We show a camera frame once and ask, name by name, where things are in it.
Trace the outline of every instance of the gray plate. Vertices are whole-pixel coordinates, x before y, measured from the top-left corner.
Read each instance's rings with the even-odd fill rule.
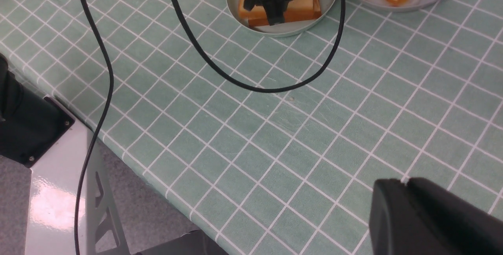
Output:
[[[227,0],[227,6],[230,10],[230,13],[241,25],[246,27],[248,30],[257,33],[262,36],[268,37],[286,37],[291,35],[296,35],[300,32],[303,32],[311,27],[313,27],[316,23],[318,23],[330,10],[330,8],[334,5],[336,0],[319,0],[319,5],[321,9],[321,17],[313,20],[305,20],[303,22],[288,22],[284,24],[277,24],[275,26],[261,26],[256,28],[248,27],[248,21],[245,19],[241,19],[237,13],[237,7],[239,5],[239,0]]]

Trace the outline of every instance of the black cable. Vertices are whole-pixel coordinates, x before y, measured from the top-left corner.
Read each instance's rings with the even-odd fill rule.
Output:
[[[341,41],[341,36],[343,33],[343,27],[344,27],[344,20],[345,20],[345,0],[341,0],[341,19],[339,22],[338,33],[336,36],[336,40],[334,42],[334,46],[332,47],[332,50],[330,51],[330,54],[327,57],[327,60],[325,61],[325,63],[323,63],[322,67],[315,74],[313,74],[313,76],[311,76],[310,78],[307,78],[306,80],[304,80],[300,83],[297,83],[295,85],[291,85],[288,87],[275,88],[275,89],[264,89],[264,88],[258,88],[258,87],[247,85],[245,83],[242,83],[242,82],[232,78],[231,76],[226,74],[222,69],[220,69],[220,67],[218,67],[215,63],[213,63],[213,61],[204,52],[201,45],[199,45],[196,38],[194,37],[194,34],[190,30],[189,25],[187,24],[187,21],[185,20],[182,9],[180,8],[180,5],[178,4],[178,0],[171,0],[171,2],[173,3],[173,7],[174,7],[174,10],[175,10],[176,15],[178,17],[178,20],[180,21],[180,24],[184,28],[185,33],[187,33],[187,36],[189,37],[190,42],[192,42],[192,45],[194,45],[197,52],[206,61],[206,63],[208,63],[208,65],[213,70],[215,70],[219,75],[221,75],[223,78],[225,78],[229,82],[231,82],[241,88],[244,88],[246,90],[250,90],[250,91],[254,91],[254,92],[261,92],[261,93],[279,93],[279,92],[286,92],[286,91],[294,90],[294,89],[302,87],[302,86],[310,83],[311,81],[315,80],[316,78],[318,78],[318,76],[320,76],[323,73],[323,71],[325,71],[325,69],[328,67],[330,61],[334,57],[334,54],[335,54],[335,52],[339,46],[339,43]],[[112,94],[113,94],[113,90],[114,90],[114,73],[113,73],[113,69],[112,69],[112,63],[110,62],[110,58],[108,57],[108,53],[106,51],[106,47],[103,44],[103,40],[101,38],[101,35],[99,34],[99,31],[96,27],[96,24],[93,19],[93,15],[90,13],[87,1],[81,0],[81,4],[82,4],[82,9],[84,11],[84,14],[86,15],[86,18],[89,22],[89,25],[90,25],[90,27],[96,37],[97,43],[99,44],[99,48],[101,49],[101,52],[103,53],[103,57],[105,58],[106,68],[108,69],[108,75],[110,78],[110,85],[108,86],[108,94],[106,96],[105,108],[103,109],[102,115],[99,119],[99,122],[97,123],[95,133],[93,134],[93,137],[90,141],[88,152],[87,152],[86,158],[84,159],[84,164],[82,166],[81,176],[79,178],[79,185],[77,186],[77,196],[76,196],[76,200],[75,200],[75,214],[74,214],[74,222],[73,222],[73,237],[74,237],[74,241],[75,241],[75,253],[77,255],[80,255],[80,253],[81,253],[80,248],[79,248],[79,206],[80,206],[80,199],[81,199],[81,194],[82,194],[82,185],[84,182],[84,176],[86,174],[86,169],[89,164],[91,153],[93,152],[93,148],[96,144],[96,140],[97,140],[99,131],[101,130],[103,122],[106,118],[108,108],[110,108],[110,103],[112,101]]]
[[[93,137],[90,141],[88,153],[86,155],[86,158],[84,159],[84,164],[82,165],[81,176],[79,178],[79,186],[77,187],[77,199],[75,201],[75,215],[74,215],[75,218],[74,218],[74,222],[73,222],[73,237],[75,240],[75,253],[77,255],[80,255],[80,253],[81,253],[80,248],[79,248],[79,205],[80,205],[80,200],[81,200],[84,175],[86,174],[86,169],[89,164],[89,159],[91,157],[91,153],[93,152],[93,148],[96,144],[99,130],[101,130],[101,126],[103,125],[103,122],[105,120],[106,114],[108,112],[108,108],[110,107],[110,102],[112,101],[112,94],[114,91],[114,72],[112,70],[112,63],[110,62],[110,58],[108,57],[108,53],[106,52],[106,48],[105,48],[105,45],[103,44],[103,40],[101,39],[101,35],[99,35],[99,31],[98,31],[96,24],[94,22],[93,15],[91,15],[91,11],[89,10],[88,2],[86,0],[81,0],[81,4],[82,4],[82,9],[84,10],[84,13],[86,14],[86,18],[88,19],[89,25],[91,26],[91,29],[93,30],[93,33],[96,37],[97,43],[99,44],[99,48],[101,49],[101,52],[103,53],[103,57],[105,58],[106,68],[108,69],[108,76],[110,78],[110,85],[108,86],[108,95],[106,96],[105,108],[103,109],[103,113],[101,114],[101,117],[99,118],[99,122],[97,123],[95,133],[93,134]]]
[[[313,74],[310,78],[307,78],[306,80],[297,83],[295,85],[287,86],[287,87],[282,87],[282,88],[272,88],[272,89],[265,89],[265,88],[258,88],[254,87],[245,83],[242,83],[239,80],[234,79],[232,76],[226,74],[218,65],[216,65],[211,58],[204,52],[203,48],[201,45],[196,40],[196,37],[190,30],[189,25],[187,24],[187,21],[185,20],[184,14],[182,12],[182,9],[180,8],[180,4],[178,3],[178,0],[171,0],[171,3],[173,4],[174,11],[176,12],[176,16],[178,17],[178,20],[180,21],[180,24],[185,30],[185,33],[187,33],[187,36],[189,37],[190,42],[194,47],[196,48],[197,52],[199,55],[206,61],[206,63],[214,70],[216,71],[220,76],[228,80],[230,83],[244,88],[246,90],[254,91],[254,92],[260,92],[260,93],[279,93],[279,92],[287,92],[291,91],[294,89],[297,89],[299,87],[302,87],[311,81],[315,80],[320,76],[323,71],[329,66],[329,63],[332,61],[332,58],[334,57],[336,50],[339,46],[339,42],[341,41],[341,36],[343,34],[343,28],[344,28],[344,19],[345,19],[345,0],[341,0],[341,19],[339,20],[339,29],[338,33],[336,36],[336,41],[334,42],[334,47],[332,47],[332,51],[330,51],[329,56],[327,57],[327,60],[325,60],[325,63],[321,66],[321,68]]]

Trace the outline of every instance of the green checkered tablecloth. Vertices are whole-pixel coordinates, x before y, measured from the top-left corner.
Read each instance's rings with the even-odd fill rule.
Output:
[[[370,254],[376,178],[424,176],[503,219],[503,0],[389,13],[348,0],[329,69],[286,94],[240,90],[191,47],[170,0],[88,0],[116,89],[101,138],[235,254]],[[339,6],[262,38],[225,0],[180,0],[232,76],[263,87],[318,70]],[[108,74],[79,0],[0,0],[0,51],[90,127]]]

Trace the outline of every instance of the bread slice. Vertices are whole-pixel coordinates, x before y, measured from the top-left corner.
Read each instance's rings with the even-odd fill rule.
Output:
[[[251,11],[243,8],[244,0],[239,0],[238,14],[242,19],[248,19],[250,27],[268,25],[266,11],[262,6],[255,6]],[[285,22],[298,22],[316,19],[321,16],[319,0],[293,0],[284,12]]]

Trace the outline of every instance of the white metal frame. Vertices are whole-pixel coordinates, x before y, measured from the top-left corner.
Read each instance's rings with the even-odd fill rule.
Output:
[[[77,182],[93,132],[55,102],[75,119],[75,123],[31,167],[25,255],[75,254],[73,220]],[[81,195],[81,254],[129,255],[108,176],[97,149],[92,153]],[[112,232],[116,247],[97,252],[96,243],[108,231]]]

